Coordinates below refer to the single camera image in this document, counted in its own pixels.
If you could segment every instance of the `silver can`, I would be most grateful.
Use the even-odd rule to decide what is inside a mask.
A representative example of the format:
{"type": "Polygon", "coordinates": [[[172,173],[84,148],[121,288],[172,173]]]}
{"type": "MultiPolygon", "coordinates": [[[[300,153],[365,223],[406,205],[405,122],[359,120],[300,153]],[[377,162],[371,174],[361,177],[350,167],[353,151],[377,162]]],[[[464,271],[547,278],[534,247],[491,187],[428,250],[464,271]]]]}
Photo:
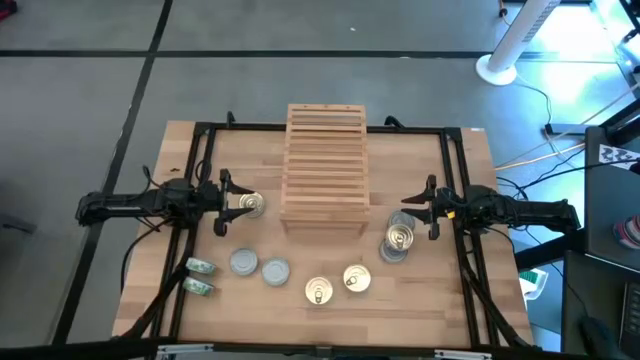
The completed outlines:
{"type": "Polygon", "coordinates": [[[380,257],[382,260],[389,264],[398,264],[404,261],[407,258],[407,254],[409,254],[408,250],[405,251],[396,251],[386,245],[386,241],[382,240],[380,242],[380,257]]]}
{"type": "Polygon", "coordinates": [[[387,227],[393,226],[395,224],[404,224],[409,227],[411,230],[415,229],[416,221],[413,216],[403,213],[402,210],[395,210],[389,216],[389,220],[387,221],[387,227]]]}
{"type": "Polygon", "coordinates": [[[391,225],[387,229],[384,241],[395,251],[409,250],[413,244],[413,231],[404,224],[391,225]]]}
{"type": "Polygon", "coordinates": [[[254,192],[253,194],[244,194],[238,201],[238,207],[252,208],[253,211],[245,216],[248,218],[257,218],[264,213],[265,201],[262,195],[257,192],[254,192]]]}

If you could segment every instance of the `white cable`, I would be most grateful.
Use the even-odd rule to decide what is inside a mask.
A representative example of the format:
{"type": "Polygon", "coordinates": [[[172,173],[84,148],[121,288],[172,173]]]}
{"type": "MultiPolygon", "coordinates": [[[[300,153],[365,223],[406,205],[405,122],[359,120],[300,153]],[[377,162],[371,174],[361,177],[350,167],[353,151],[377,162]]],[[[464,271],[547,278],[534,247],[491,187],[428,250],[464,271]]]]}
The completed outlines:
{"type": "MultiPolygon", "coordinates": [[[[620,96],[618,96],[617,98],[613,99],[612,102],[610,102],[609,104],[607,104],[607,106],[603,107],[601,110],[599,110],[598,112],[596,112],[595,114],[589,116],[585,121],[581,122],[580,124],[576,124],[571,126],[567,131],[563,132],[560,135],[554,136],[552,137],[550,140],[554,141],[554,140],[558,140],[559,138],[567,135],[568,133],[572,132],[573,130],[575,130],[576,128],[588,123],[589,121],[593,120],[596,116],[602,114],[603,112],[605,112],[607,109],[609,109],[611,106],[613,106],[615,103],[617,103],[618,101],[620,101],[620,99],[622,99],[623,97],[625,97],[628,93],[632,92],[633,90],[637,89],[638,86],[640,86],[640,83],[633,85],[631,88],[629,88],[628,90],[626,90],[624,93],[622,93],[620,96]]],[[[535,146],[525,152],[523,152],[522,154],[514,157],[513,159],[509,160],[509,161],[505,161],[504,163],[498,165],[497,167],[502,167],[505,165],[508,165],[509,163],[520,159],[521,157],[531,154],[533,151],[540,149],[541,147],[547,145],[549,143],[549,141],[545,141],[542,144],[535,146]]]]}
{"type": "MultiPolygon", "coordinates": [[[[544,96],[544,98],[547,100],[547,114],[549,115],[549,117],[547,119],[547,124],[550,124],[551,121],[553,120],[553,109],[552,109],[552,106],[551,106],[551,98],[549,97],[549,95],[547,95],[547,93],[545,93],[544,91],[540,90],[539,88],[535,87],[533,84],[531,84],[529,81],[527,81],[527,79],[525,79],[522,76],[520,76],[520,74],[518,74],[517,76],[518,76],[518,79],[520,79],[520,81],[525,83],[525,85],[522,85],[522,84],[516,84],[516,85],[520,85],[522,87],[526,87],[527,89],[531,89],[531,90],[537,91],[538,93],[542,94],[542,96],[544,96]]],[[[551,151],[555,152],[557,154],[557,156],[565,162],[565,164],[567,164],[570,167],[575,169],[577,166],[574,163],[572,163],[569,160],[569,158],[567,158],[564,155],[564,153],[560,152],[560,149],[558,149],[556,144],[549,137],[549,134],[547,134],[546,129],[544,129],[542,132],[544,133],[544,137],[547,138],[547,141],[549,142],[549,145],[551,145],[551,151]]]]}

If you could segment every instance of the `wire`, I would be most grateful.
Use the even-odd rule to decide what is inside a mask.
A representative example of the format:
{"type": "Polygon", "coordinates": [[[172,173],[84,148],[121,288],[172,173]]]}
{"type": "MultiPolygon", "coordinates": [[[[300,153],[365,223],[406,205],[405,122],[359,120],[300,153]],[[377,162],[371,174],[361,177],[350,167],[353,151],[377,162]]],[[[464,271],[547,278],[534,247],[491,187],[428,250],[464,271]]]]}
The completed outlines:
{"type": "Polygon", "coordinates": [[[552,172],[554,172],[554,171],[555,171],[559,166],[561,166],[562,164],[564,164],[564,163],[568,162],[568,161],[569,161],[569,160],[571,160],[572,158],[574,158],[574,157],[576,157],[576,156],[580,155],[580,153],[582,153],[583,151],[584,151],[584,148],[583,148],[583,149],[581,149],[580,151],[578,151],[577,153],[575,153],[575,154],[573,154],[573,155],[569,156],[565,161],[560,162],[560,163],[557,163],[557,164],[556,164],[556,166],[554,166],[551,170],[549,170],[549,171],[547,171],[547,172],[544,172],[544,173],[542,173],[540,176],[538,176],[538,178],[536,179],[536,181],[538,181],[538,180],[542,179],[545,175],[551,174],[551,173],[552,173],[552,172]]]}
{"type": "Polygon", "coordinates": [[[515,187],[516,190],[518,190],[518,192],[513,196],[514,199],[515,199],[516,196],[518,196],[518,194],[522,194],[522,197],[525,200],[529,201],[529,196],[527,196],[527,193],[524,192],[524,189],[520,185],[516,184],[515,181],[511,181],[511,180],[509,180],[509,179],[507,179],[505,177],[501,177],[501,176],[496,176],[496,179],[502,180],[502,181],[506,181],[506,182],[512,184],[512,186],[515,187]]]}
{"type": "MultiPolygon", "coordinates": [[[[635,89],[637,89],[639,86],[640,86],[640,83],[635,84],[634,86],[632,86],[631,88],[629,88],[628,90],[626,90],[624,93],[622,93],[620,96],[618,96],[617,98],[613,99],[613,101],[611,101],[611,102],[610,102],[609,104],[607,104],[605,107],[603,107],[602,109],[600,109],[599,111],[597,111],[595,114],[593,114],[593,115],[589,116],[589,117],[588,117],[586,120],[584,120],[583,122],[581,122],[581,123],[579,123],[579,124],[576,124],[576,125],[574,125],[574,126],[571,126],[569,129],[567,129],[567,130],[566,130],[565,132],[563,132],[562,134],[557,135],[557,136],[554,136],[553,138],[551,138],[551,140],[557,140],[557,139],[559,139],[559,138],[561,138],[561,137],[563,137],[563,136],[567,135],[568,133],[572,132],[572,131],[573,131],[573,130],[575,130],[577,127],[580,127],[581,125],[584,125],[584,124],[588,123],[589,121],[593,120],[596,116],[598,116],[598,115],[602,114],[603,112],[605,112],[607,109],[609,109],[610,107],[612,107],[615,103],[617,103],[618,101],[620,101],[620,99],[622,99],[623,97],[625,97],[628,93],[630,93],[630,92],[634,91],[635,89]]],[[[498,167],[502,167],[502,166],[508,165],[508,164],[510,164],[511,162],[513,162],[513,161],[515,161],[515,160],[517,160],[517,159],[519,159],[519,158],[521,158],[521,157],[523,157],[523,156],[525,156],[525,155],[528,155],[528,154],[532,153],[533,151],[535,151],[535,150],[537,150],[537,149],[539,149],[539,148],[541,148],[541,147],[545,146],[547,143],[548,143],[548,141],[545,141],[544,143],[542,143],[542,144],[540,144],[540,145],[534,146],[533,148],[531,148],[531,149],[529,149],[529,150],[527,150],[527,151],[523,152],[522,154],[520,154],[520,155],[518,155],[518,156],[516,156],[516,157],[512,158],[511,160],[506,161],[506,162],[504,162],[504,163],[502,163],[502,164],[498,165],[498,167]]]]}
{"type": "Polygon", "coordinates": [[[631,159],[631,160],[619,160],[619,161],[612,161],[612,162],[608,162],[608,163],[598,163],[598,164],[591,164],[591,165],[587,165],[587,166],[582,166],[576,169],[570,169],[570,170],[565,170],[565,171],[561,171],[559,173],[555,173],[553,175],[549,175],[547,177],[543,177],[542,179],[538,179],[536,181],[530,182],[529,184],[522,186],[523,189],[526,189],[528,187],[531,187],[533,185],[539,184],[543,181],[549,180],[551,178],[554,178],[556,176],[560,176],[560,175],[564,175],[570,172],[574,172],[574,171],[578,171],[578,170],[588,170],[588,169],[592,169],[592,168],[596,168],[596,167],[600,167],[600,166],[607,166],[607,165],[613,165],[613,164],[624,164],[624,163],[632,163],[632,162],[640,162],[640,159],[631,159]]]}
{"type": "Polygon", "coordinates": [[[451,194],[456,195],[456,193],[455,193],[452,189],[450,189],[450,188],[442,187],[442,188],[438,188],[436,191],[440,191],[440,193],[441,193],[442,195],[444,195],[444,197],[445,197],[445,198],[447,198],[447,200],[449,200],[449,202],[450,202],[450,203],[452,203],[452,204],[454,204],[454,205],[463,206],[463,207],[466,207],[467,205],[469,205],[468,203],[461,203],[461,202],[458,202],[458,201],[453,200],[453,199],[451,198],[451,194]],[[445,190],[445,189],[446,189],[446,190],[449,190],[449,195],[447,195],[447,194],[445,194],[445,193],[444,193],[444,191],[443,191],[443,190],[445,190]]]}
{"type": "Polygon", "coordinates": [[[155,225],[149,221],[149,219],[147,219],[146,217],[143,218],[139,218],[139,217],[135,217],[134,219],[138,220],[141,224],[147,226],[149,229],[154,229],[155,225]]]}
{"type": "Polygon", "coordinates": [[[145,231],[142,235],[138,236],[137,239],[135,239],[131,245],[129,245],[129,247],[127,248],[127,251],[125,251],[124,253],[124,258],[122,259],[122,266],[120,267],[120,293],[122,294],[122,290],[124,290],[124,275],[125,275],[125,270],[127,267],[127,259],[129,259],[129,254],[131,253],[131,251],[133,250],[133,248],[144,238],[146,238],[147,236],[149,236],[152,232],[155,231],[160,231],[160,227],[166,223],[168,223],[169,221],[171,221],[171,219],[164,219],[162,222],[160,222],[158,225],[154,225],[152,228],[150,228],[149,230],[145,231]]]}
{"type": "Polygon", "coordinates": [[[211,176],[211,162],[204,161],[204,159],[200,160],[196,165],[194,172],[199,184],[202,184],[203,181],[209,180],[209,177],[211,176]]]}
{"type": "MultiPolygon", "coordinates": [[[[524,83],[524,85],[523,84],[516,84],[516,85],[525,87],[527,89],[531,89],[531,90],[541,94],[542,96],[544,96],[545,105],[547,107],[547,125],[551,124],[551,121],[553,120],[553,107],[552,107],[552,104],[551,104],[551,97],[549,97],[549,95],[546,92],[540,90],[540,88],[538,88],[538,87],[534,86],[533,84],[531,84],[529,81],[527,81],[527,79],[525,79],[522,76],[520,76],[520,74],[518,74],[517,77],[518,77],[518,79],[520,79],[520,81],[522,81],[524,83]]],[[[554,151],[554,154],[556,154],[562,160],[566,161],[567,157],[564,156],[564,154],[558,149],[558,147],[556,146],[555,142],[553,142],[553,140],[549,137],[549,134],[547,134],[546,129],[543,131],[543,134],[544,134],[544,137],[547,139],[547,142],[551,146],[551,150],[554,151]]],[[[568,164],[572,168],[576,167],[571,162],[569,162],[568,164]]]]}
{"type": "MultiPolygon", "coordinates": [[[[535,240],[535,242],[537,242],[538,244],[542,245],[542,242],[540,240],[538,240],[538,238],[536,238],[535,236],[533,236],[533,234],[531,234],[529,232],[529,230],[525,230],[525,232],[531,236],[531,238],[533,240],[535,240]]],[[[553,266],[554,269],[556,269],[556,271],[558,272],[558,274],[560,274],[560,277],[565,279],[564,274],[562,273],[562,271],[560,271],[560,269],[558,269],[557,266],[555,266],[554,264],[549,264],[551,266],[553,266]]],[[[565,284],[567,284],[567,287],[569,288],[569,290],[571,290],[571,292],[573,293],[573,295],[576,296],[576,298],[578,299],[578,301],[580,301],[580,304],[582,304],[582,308],[584,309],[584,312],[587,316],[589,316],[589,311],[587,310],[587,305],[584,303],[584,301],[582,300],[582,298],[580,297],[580,295],[578,295],[578,292],[571,286],[571,284],[569,284],[569,280],[565,279],[565,284]]]]}
{"type": "MultiPolygon", "coordinates": [[[[578,145],[574,145],[572,147],[569,147],[569,148],[566,148],[564,150],[561,150],[560,152],[564,154],[567,151],[575,150],[575,149],[582,148],[582,147],[584,147],[584,143],[580,143],[578,145]]],[[[494,168],[493,170],[500,171],[500,170],[511,169],[511,168],[518,167],[518,166],[529,165],[529,164],[533,164],[533,163],[538,162],[540,160],[544,160],[544,159],[547,159],[547,158],[550,158],[550,157],[553,157],[553,156],[556,156],[556,155],[557,155],[557,153],[547,154],[547,155],[541,156],[541,157],[533,159],[533,160],[522,161],[522,162],[511,164],[511,165],[499,166],[499,167],[494,168]]]]}

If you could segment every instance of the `black cable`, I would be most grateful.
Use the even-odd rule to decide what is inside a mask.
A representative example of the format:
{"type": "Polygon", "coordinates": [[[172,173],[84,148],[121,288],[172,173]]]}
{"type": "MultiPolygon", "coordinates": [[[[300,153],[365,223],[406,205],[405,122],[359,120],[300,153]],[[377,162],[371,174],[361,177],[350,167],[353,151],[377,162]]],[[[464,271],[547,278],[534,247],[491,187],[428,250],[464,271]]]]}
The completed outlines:
{"type": "MultiPolygon", "coordinates": [[[[525,230],[525,232],[527,234],[529,234],[529,236],[531,236],[531,238],[533,240],[535,240],[535,242],[537,242],[538,244],[542,245],[542,242],[540,240],[538,240],[535,236],[533,236],[533,234],[531,234],[529,232],[529,230],[525,230]]],[[[560,271],[560,269],[558,269],[557,266],[555,266],[554,264],[549,264],[551,266],[553,266],[554,269],[556,269],[556,271],[558,272],[558,274],[560,274],[560,277],[564,279],[564,274],[562,273],[562,271],[560,271]]],[[[578,301],[580,301],[580,304],[582,304],[582,308],[584,309],[584,313],[589,316],[589,311],[587,311],[587,305],[584,303],[584,301],[582,300],[582,298],[580,297],[580,295],[578,295],[578,292],[571,286],[571,284],[569,284],[569,280],[566,280],[565,283],[567,284],[567,287],[569,288],[569,290],[571,290],[571,292],[573,293],[573,295],[575,295],[575,297],[578,299],[578,301]]]]}
{"type": "Polygon", "coordinates": [[[194,173],[199,184],[202,184],[203,181],[209,180],[209,177],[211,176],[211,162],[204,161],[204,159],[200,160],[196,165],[194,173]]]}
{"type": "Polygon", "coordinates": [[[542,179],[538,179],[536,181],[530,182],[529,184],[523,186],[523,189],[526,189],[528,187],[531,187],[533,185],[539,184],[543,181],[549,180],[551,178],[554,178],[556,176],[560,176],[560,175],[564,175],[570,172],[574,172],[574,171],[578,171],[578,170],[588,170],[588,169],[592,169],[592,168],[596,168],[596,167],[600,167],[600,166],[607,166],[607,165],[613,165],[613,164],[625,164],[625,163],[632,163],[632,162],[640,162],[640,160],[638,159],[631,159],[631,160],[619,160],[619,161],[612,161],[612,162],[608,162],[608,163],[598,163],[598,164],[591,164],[591,165],[587,165],[587,166],[582,166],[579,168],[575,168],[575,169],[570,169],[570,170],[565,170],[565,171],[561,171],[559,173],[555,173],[553,175],[549,175],[547,177],[543,177],[542,179]]]}
{"type": "Polygon", "coordinates": [[[156,225],[154,225],[151,221],[149,221],[149,219],[147,219],[146,217],[143,218],[139,218],[139,217],[135,217],[134,219],[138,220],[141,224],[145,225],[146,227],[148,227],[149,229],[154,229],[156,232],[160,232],[160,229],[156,228],[156,225]]]}
{"type": "Polygon", "coordinates": [[[169,275],[167,281],[162,284],[162,286],[158,290],[158,293],[153,298],[149,306],[147,306],[144,313],[142,313],[142,315],[138,317],[133,326],[124,334],[122,334],[121,337],[140,338],[144,334],[147,327],[149,327],[149,324],[151,324],[151,322],[153,321],[153,317],[158,312],[158,309],[160,309],[160,307],[167,301],[167,298],[173,292],[175,286],[183,281],[189,274],[189,270],[187,269],[186,264],[190,256],[189,254],[193,252],[193,248],[189,249],[188,246],[189,243],[187,243],[187,246],[184,248],[182,257],[180,258],[180,261],[176,265],[175,269],[173,270],[171,275],[169,275]]]}
{"type": "Polygon", "coordinates": [[[498,229],[494,229],[494,228],[492,228],[492,227],[486,227],[485,229],[487,229],[487,230],[491,230],[491,231],[495,231],[495,232],[497,232],[498,234],[500,234],[500,235],[504,236],[504,237],[505,237],[507,240],[509,240],[509,242],[511,243],[511,249],[513,250],[513,252],[514,252],[514,253],[516,252],[515,245],[513,245],[513,240],[511,240],[511,237],[509,237],[509,235],[505,234],[504,232],[502,232],[502,231],[500,231],[500,230],[498,230],[498,229]]]}
{"type": "Polygon", "coordinates": [[[153,184],[155,187],[157,187],[160,190],[187,191],[187,192],[196,190],[195,188],[178,189],[178,188],[172,188],[172,187],[166,186],[164,184],[158,184],[151,177],[151,170],[149,170],[149,167],[147,165],[142,165],[142,173],[144,174],[144,177],[147,178],[147,181],[149,181],[149,183],[153,184]]]}
{"type": "Polygon", "coordinates": [[[551,174],[552,172],[554,172],[559,166],[566,164],[567,162],[569,162],[571,159],[573,159],[574,157],[578,156],[580,153],[582,153],[584,151],[585,148],[580,149],[580,151],[576,152],[575,154],[569,156],[568,158],[564,159],[563,161],[559,162],[556,164],[556,166],[554,166],[551,170],[542,173],[542,175],[538,176],[538,178],[536,179],[536,181],[542,179],[545,175],[551,174]]]}
{"type": "Polygon", "coordinates": [[[124,258],[122,259],[122,266],[120,267],[120,293],[122,294],[122,290],[124,289],[124,275],[125,275],[125,270],[127,267],[127,259],[129,258],[129,254],[131,253],[131,251],[133,250],[133,248],[145,237],[149,236],[152,232],[155,231],[160,231],[160,227],[166,223],[168,223],[169,221],[171,221],[171,219],[165,219],[163,221],[161,221],[158,225],[154,225],[152,228],[150,228],[149,230],[145,231],[142,235],[138,236],[137,239],[135,239],[131,245],[129,245],[129,248],[127,248],[127,251],[125,251],[124,253],[124,258]]]}
{"type": "Polygon", "coordinates": [[[527,193],[526,193],[526,192],[524,192],[524,189],[522,188],[522,186],[520,186],[520,185],[516,184],[516,182],[515,182],[515,181],[509,180],[509,179],[504,178],[504,177],[501,177],[501,176],[496,176],[496,179],[498,179],[498,180],[502,180],[502,181],[506,181],[506,182],[508,182],[508,183],[512,184],[512,185],[513,185],[513,187],[515,187],[515,188],[516,188],[516,190],[518,190],[518,192],[513,196],[514,198],[515,198],[516,196],[518,196],[518,194],[522,194],[522,197],[523,197],[525,200],[529,201],[529,197],[527,196],[527,193]]]}

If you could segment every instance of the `black metal frame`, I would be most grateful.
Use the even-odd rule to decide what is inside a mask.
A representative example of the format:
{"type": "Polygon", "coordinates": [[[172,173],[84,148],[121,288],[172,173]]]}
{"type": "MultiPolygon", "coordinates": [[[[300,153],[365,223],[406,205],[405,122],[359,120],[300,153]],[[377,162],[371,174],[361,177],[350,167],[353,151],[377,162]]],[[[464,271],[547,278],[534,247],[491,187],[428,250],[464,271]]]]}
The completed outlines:
{"type": "MultiPolygon", "coordinates": [[[[405,127],[400,122],[398,122],[397,119],[391,118],[391,117],[389,119],[393,119],[395,121],[387,120],[386,122],[388,124],[387,126],[369,126],[367,127],[367,132],[370,134],[395,133],[395,134],[425,134],[425,135],[438,136],[440,141],[440,148],[442,151],[442,159],[443,159],[443,167],[444,167],[446,183],[448,187],[455,189],[455,183],[453,180],[454,179],[453,166],[452,166],[451,156],[449,152],[449,139],[453,140],[453,143],[456,149],[458,167],[460,170],[460,177],[462,179],[463,186],[466,186],[469,184],[467,163],[464,156],[464,144],[462,141],[462,135],[459,128],[405,127]]],[[[184,176],[186,179],[191,180],[194,174],[200,139],[205,134],[208,134],[208,135],[207,135],[207,143],[205,146],[203,160],[209,161],[209,162],[211,161],[211,158],[213,155],[214,143],[215,143],[215,136],[218,130],[283,131],[284,132],[286,131],[286,125],[285,124],[239,124],[235,122],[235,119],[233,118],[233,115],[231,113],[229,113],[226,123],[201,123],[201,122],[196,123],[193,137],[191,140],[189,155],[187,158],[186,169],[185,169],[184,176]]],[[[455,234],[456,254],[459,262],[462,262],[462,258],[467,256],[467,252],[464,245],[464,238],[463,238],[464,233],[463,233],[462,227],[457,222],[454,222],[453,226],[454,226],[454,234],[455,234]]],[[[167,280],[168,275],[171,273],[171,270],[175,265],[175,258],[177,255],[176,252],[177,252],[178,242],[180,240],[182,230],[183,229],[180,229],[180,228],[174,228],[171,233],[167,256],[165,258],[165,264],[163,268],[163,276],[162,276],[163,283],[167,280]]],[[[189,232],[188,232],[187,245],[185,247],[185,251],[192,254],[196,233],[197,233],[197,228],[190,228],[188,229],[188,231],[189,232]]],[[[486,274],[486,266],[484,262],[484,257],[482,255],[482,247],[480,245],[479,235],[477,233],[472,235],[472,242],[474,244],[473,254],[474,254],[475,262],[477,264],[476,266],[477,266],[478,277],[482,282],[482,286],[485,288],[485,290],[488,291],[489,286],[488,286],[488,280],[487,280],[487,274],[486,274]]],[[[87,271],[87,272],[88,270],[89,268],[78,269],[78,271],[87,271]]],[[[460,270],[460,275],[461,275],[460,281],[462,282],[462,289],[463,289],[463,298],[465,303],[465,312],[467,316],[469,338],[471,340],[471,348],[476,348],[481,344],[480,344],[479,329],[478,329],[476,313],[475,313],[473,292],[469,284],[466,281],[464,281],[462,277],[462,269],[460,270]]],[[[169,337],[171,338],[177,339],[178,337],[179,328],[180,328],[180,319],[182,315],[182,309],[184,306],[184,296],[185,296],[184,289],[179,287],[177,298],[174,304],[173,314],[171,317],[171,325],[169,330],[169,337]]],[[[163,318],[163,313],[164,313],[164,306],[158,311],[156,317],[152,322],[150,336],[152,337],[159,336],[160,328],[162,325],[161,322],[163,318]]],[[[486,318],[487,318],[487,325],[489,329],[490,343],[491,345],[497,346],[499,345],[499,340],[498,340],[496,327],[490,320],[488,314],[486,318]]],[[[68,321],[69,321],[68,319],[61,319],[62,323],[66,323],[68,321]]],[[[232,344],[225,347],[223,344],[216,344],[216,349],[220,349],[221,346],[227,349],[226,351],[230,351],[231,349],[233,350],[242,349],[244,351],[265,351],[267,348],[271,347],[271,346],[254,345],[254,344],[232,344]]],[[[309,345],[309,346],[277,345],[275,346],[275,348],[279,349],[277,352],[282,352],[282,353],[302,352],[302,353],[308,354],[310,352],[317,353],[319,351],[317,346],[312,346],[312,345],[309,345]]],[[[333,347],[329,347],[328,350],[326,346],[321,348],[324,349],[324,350],[321,350],[321,352],[329,351],[333,355],[336,354],[333,347]]],[[[434,351],[433,349],[403,350],[400,348],[396,349],[396,348],[378,348],[378,347],[376,348],[337,347],[336,349],[339,349],[339,353],[341,354],[388,353],[388,354],[399,355],[399,354],[411,353],[411,354],[421,354],[423,356],[429,355],[429,354],[433,355],[433,351],[434,351]]]]}

